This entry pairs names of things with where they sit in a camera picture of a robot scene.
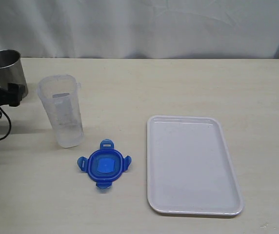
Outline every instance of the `white curtain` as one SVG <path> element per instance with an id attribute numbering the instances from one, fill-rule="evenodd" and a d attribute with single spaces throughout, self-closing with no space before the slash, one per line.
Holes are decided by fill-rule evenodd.
<path id="1" fill-rule="evenodd" d="M 279 58 L 279 0 L 0 0 L 24 57 Z"/>

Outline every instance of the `white table surface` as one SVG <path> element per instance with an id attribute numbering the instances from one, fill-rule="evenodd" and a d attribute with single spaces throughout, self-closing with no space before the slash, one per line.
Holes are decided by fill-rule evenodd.
<path id="1" fill-rule="evenodd" d="M 279 60 L 22 59 L 29 95 L 5 107 L 0 142 L 0 234 L 279 233 Z M 63 149 L 35 92 L 70 74 L 85 141 Z M 152 115 L 208 116 L 222 124 L 245 200 L 235 218 L 171 217 L 146 196 L 146 122 Z M 0 120 L 0 136 L 7 121 Z M 132 164 L 99 193 L 77 159 L 104 138 Z"/>

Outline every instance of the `stainless steel cup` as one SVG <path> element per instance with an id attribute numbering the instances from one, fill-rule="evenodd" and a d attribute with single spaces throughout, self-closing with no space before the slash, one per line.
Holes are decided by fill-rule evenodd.
<path id="1" fill-rule="evenodd" d="M 16 50 L 0 50 L 0 87 L 7 90 L 8 83 L 25 86 L 24 98 L 28 94 L 28 87 L 20 61 L 20 53 Z"/>

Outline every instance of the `white tray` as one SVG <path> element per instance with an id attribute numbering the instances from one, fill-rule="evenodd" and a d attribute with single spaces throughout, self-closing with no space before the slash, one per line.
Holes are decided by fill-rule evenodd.
<path id="1" fill-rule="evenodd" d="M 237 215 L 243 199 L 221 125 L 208 117 L 147 123 L 147 197 L 157 212 Z"/>

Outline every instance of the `wooden tabletop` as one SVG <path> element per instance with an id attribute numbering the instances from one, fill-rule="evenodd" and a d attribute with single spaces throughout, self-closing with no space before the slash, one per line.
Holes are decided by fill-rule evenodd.
<path id="1" fill-rule="evenodd" d="M 0 234 L 279 233 L 279 60 L 23 58 L 29 95 L 4 107 L 12 134 L 0 142 Z M 84 142 L 63 149 L 36 94 L 41 78 L 81 83 Z M 146 123 L 152 115 L 220 121 L 245 201 L 234 218 L 155 213 L 146 194 Z M 0 136 L 7 131 L 0 120 Z M 104 138 L 132 164 L 100 193 L 80 172 Z"/>

